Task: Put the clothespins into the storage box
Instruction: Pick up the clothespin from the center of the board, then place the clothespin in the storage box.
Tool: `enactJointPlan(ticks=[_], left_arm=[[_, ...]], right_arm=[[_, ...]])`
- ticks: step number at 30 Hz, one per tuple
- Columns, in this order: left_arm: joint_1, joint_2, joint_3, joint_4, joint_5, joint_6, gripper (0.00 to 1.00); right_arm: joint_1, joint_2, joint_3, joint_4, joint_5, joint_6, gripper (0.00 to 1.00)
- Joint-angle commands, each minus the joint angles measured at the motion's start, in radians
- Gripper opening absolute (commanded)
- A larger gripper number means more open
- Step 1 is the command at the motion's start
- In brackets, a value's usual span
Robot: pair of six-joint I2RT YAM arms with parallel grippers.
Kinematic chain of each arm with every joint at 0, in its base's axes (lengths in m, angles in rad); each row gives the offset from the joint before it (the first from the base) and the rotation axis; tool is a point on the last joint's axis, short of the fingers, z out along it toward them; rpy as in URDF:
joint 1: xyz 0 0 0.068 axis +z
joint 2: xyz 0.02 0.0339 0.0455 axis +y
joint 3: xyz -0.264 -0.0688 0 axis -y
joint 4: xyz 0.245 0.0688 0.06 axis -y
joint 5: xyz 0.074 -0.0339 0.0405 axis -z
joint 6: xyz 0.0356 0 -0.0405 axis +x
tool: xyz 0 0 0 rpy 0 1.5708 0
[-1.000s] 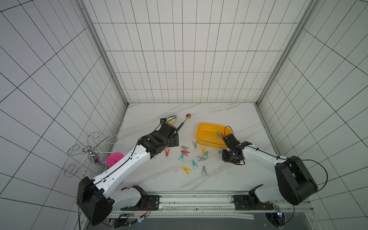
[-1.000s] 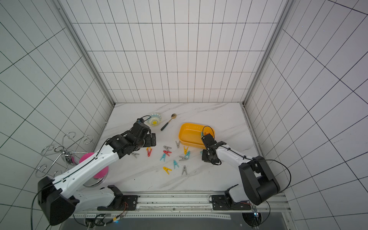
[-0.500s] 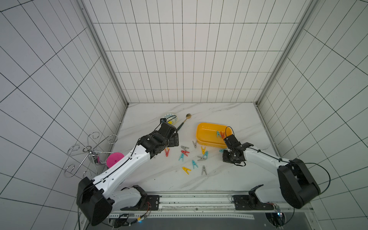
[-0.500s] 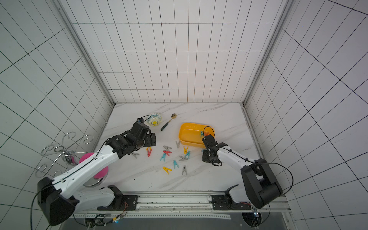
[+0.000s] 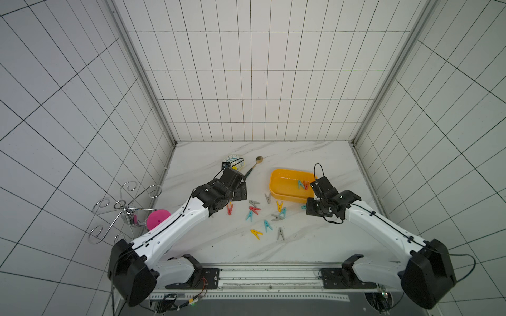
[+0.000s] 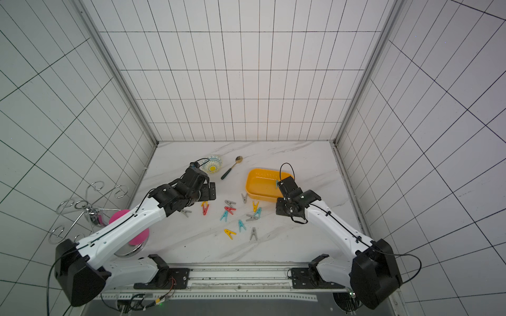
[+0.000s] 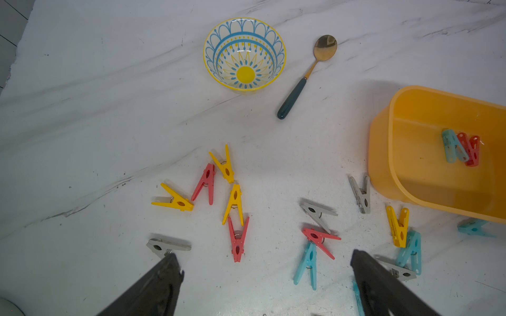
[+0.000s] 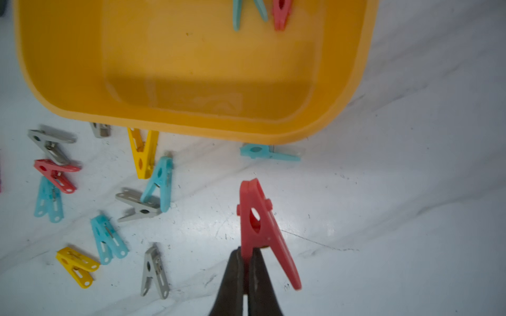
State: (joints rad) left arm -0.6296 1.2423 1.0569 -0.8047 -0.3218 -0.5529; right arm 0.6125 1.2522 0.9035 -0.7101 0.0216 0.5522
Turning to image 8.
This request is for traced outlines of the grey clothespin bottom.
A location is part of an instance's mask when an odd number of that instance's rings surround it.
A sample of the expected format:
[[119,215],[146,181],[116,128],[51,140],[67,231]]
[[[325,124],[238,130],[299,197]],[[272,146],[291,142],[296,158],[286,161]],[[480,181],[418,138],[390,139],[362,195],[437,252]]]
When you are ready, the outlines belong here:
[[159,297],[165,300],[169,296],[169,283],[165,269],[162,264],[162,257],[156,245],[149,248],[144,254],[144,265],[141,283],[141,296],[146,296],[150,286],[154,284]]

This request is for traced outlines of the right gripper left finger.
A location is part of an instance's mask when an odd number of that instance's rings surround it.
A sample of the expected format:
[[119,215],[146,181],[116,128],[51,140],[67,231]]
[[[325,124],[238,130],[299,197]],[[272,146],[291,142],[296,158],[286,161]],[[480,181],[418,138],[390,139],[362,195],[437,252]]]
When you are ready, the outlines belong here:
[[210,316],[242,316],[246,267],[241,248],[231,252]]

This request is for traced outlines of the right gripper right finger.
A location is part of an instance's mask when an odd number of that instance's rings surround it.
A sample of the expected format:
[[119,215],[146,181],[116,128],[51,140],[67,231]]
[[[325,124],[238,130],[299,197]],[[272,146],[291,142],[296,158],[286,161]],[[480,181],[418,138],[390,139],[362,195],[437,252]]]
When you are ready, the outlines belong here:
[[254,248],[248,272],[249,316],[283,316],[259,248]]

